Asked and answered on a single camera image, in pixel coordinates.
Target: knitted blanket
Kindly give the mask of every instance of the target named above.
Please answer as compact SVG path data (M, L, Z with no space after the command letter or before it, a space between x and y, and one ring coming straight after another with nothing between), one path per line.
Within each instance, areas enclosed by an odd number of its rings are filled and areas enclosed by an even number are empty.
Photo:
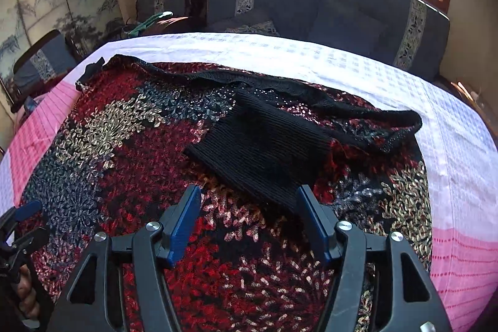
M268 107L279 112L271 117L284 114L277 126L298 119L305 131L292 141L296 148L299 140L318 140L309 134L325 134L306 172L317 199L367 232L400 231L430 269L430 203L416 113L383 112L337 89L207 63L146 64L116 55L87 76L22 196L23 203L43 204L43 215L22 230L50 227L50 242L33 261L54 300L97 229L111 236L136 232L197 184L201 215L183 259L164 271L183 331L313 330L334 272L315 260L292 196L285 199L288 183L266 179L249 187L216 169L221 157L199 153L213 150L208 137L217 126L248 118L240 114L247 105L241 92L257 101L258 114L263 109L269 117ZM226 132L218 132L217 143L220 134ZM230 141L235 149L243 145L237 140ZM250 160L247 169L257 179ZM291 181L299 178L287 173ZM283 197L271 198L267 185ZM373 276L367 268L357 330L368 326ZM124 281L129 326L139 331L131 265Z

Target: gray sofa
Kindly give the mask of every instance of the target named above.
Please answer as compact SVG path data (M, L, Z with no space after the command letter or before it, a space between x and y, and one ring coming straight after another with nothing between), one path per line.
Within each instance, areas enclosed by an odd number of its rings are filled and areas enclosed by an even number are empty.
M273 23L267 33L261 20ZM445 15L419 0L208 0L207 24L211 31L252 27L247 32L344 49L430 82L439 74L450 27Z

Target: decorative pillow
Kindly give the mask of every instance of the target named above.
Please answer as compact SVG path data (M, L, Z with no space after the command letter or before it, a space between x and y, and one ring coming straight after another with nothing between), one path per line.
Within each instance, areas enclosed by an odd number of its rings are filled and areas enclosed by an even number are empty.
M308 41L368 57L387 26L344 0L322 0Z
M271 17L264 10L253 9L248 12L236 15L230 19L220 20L216 23L211 23L207 27L208 32L225 33L226 29L234 29L241 26L253 26L262 22L268 22Z
M278 34L273 22L268 20L263 23L256 23L255 25L242 25L240 27L228 28L225 30L225 33L239 33L239 34L262 34L262 35L271 35L273 37L280 37Z

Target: bed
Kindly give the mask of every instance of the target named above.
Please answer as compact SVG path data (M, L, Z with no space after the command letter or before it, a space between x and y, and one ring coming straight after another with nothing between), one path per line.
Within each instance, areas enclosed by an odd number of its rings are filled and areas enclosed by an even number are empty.
M372 59L262 35L191 33L108 43L58 84L16 134L0 165L0 213L28 179L79 97L89 63L115 54L153 62L206 62L342 89L381 109L411 109L427 167L433 225L431 278L455 331L467 331L498 287L498 153L468 106L430 83Z

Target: human hand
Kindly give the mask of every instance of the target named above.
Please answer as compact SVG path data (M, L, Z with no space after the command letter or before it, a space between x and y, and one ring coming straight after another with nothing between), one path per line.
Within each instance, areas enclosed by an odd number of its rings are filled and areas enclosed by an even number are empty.
M19 284L14 284L12 287L21 299L19 309L22 313L32 320L38 319L40 315L40 305L36 301L36 291L31 284L31 272L26 265L19 270L21 280Z

